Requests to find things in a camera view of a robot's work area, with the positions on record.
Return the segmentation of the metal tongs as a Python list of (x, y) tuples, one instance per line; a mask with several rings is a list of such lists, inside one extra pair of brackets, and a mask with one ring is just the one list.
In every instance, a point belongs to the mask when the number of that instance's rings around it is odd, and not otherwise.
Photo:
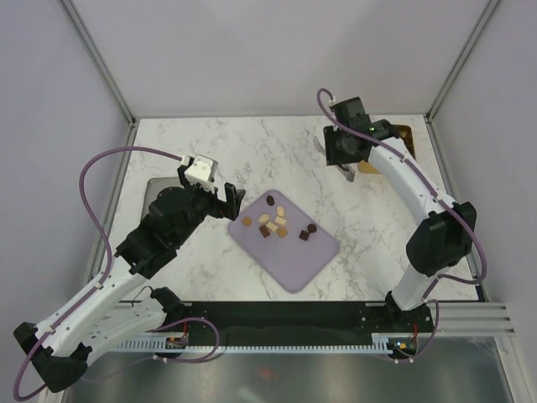
[[(323, 157), (326, 157), (326, 150), (317, 137), (314, 137), (313, 144), (315, 150), (318, 151)], [(334, 165), (335, 168), (346, 178), (349, 182), (354, 182), (356, 171), (350, 165)]]

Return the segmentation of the dark cube chocolate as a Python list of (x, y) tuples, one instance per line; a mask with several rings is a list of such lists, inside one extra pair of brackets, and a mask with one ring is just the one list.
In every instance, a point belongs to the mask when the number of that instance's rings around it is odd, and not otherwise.
[(307, 232), (307, 231), (305, 231), (305, 230), (302, 230), (302, 231), (300, 232), (300, 235), (299, 235), (299, 238), (300, 238), (300, 239), (302, 239), (302, 240), (304, 240), (304, 241), (307, 241), (307, 240), (309, 239), (309, 237), (310, 237), (310, 233), (309, 233), (309, 232)]

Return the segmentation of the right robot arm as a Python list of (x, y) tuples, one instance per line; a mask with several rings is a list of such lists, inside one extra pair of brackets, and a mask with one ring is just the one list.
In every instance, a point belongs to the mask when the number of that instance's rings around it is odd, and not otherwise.
[(372, 121), (359, 97), (322, 111), (331, 120), (323, 129), (326, 163), (369, 163), (395, 189), (417, 225), (405, 246), (409, 266), (387, 294), (383, 310), (386, 326), (403, 331), (436, 283), (471, 252), (477, 211), (434, 185), (396, 127), (386, 119)]

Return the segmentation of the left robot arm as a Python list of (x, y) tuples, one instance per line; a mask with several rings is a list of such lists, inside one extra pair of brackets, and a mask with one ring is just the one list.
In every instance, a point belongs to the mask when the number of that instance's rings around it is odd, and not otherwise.
[(13, 332), (44, 387), (57, 393), (76, 383), (104, 353), (142, 332), (174, 331), (184, 305), (169, 288), (127, 312), (106, 319), (126, 294), (151, 279), (176, 258), (178, 250), (206, 217), (238, 217), (246, 192), (224, 185), (225, 200), (186, 179), (161, 191), (140, 224), (116, 249), (107, 250), (105, 269), (47, 319), (23, 322)]

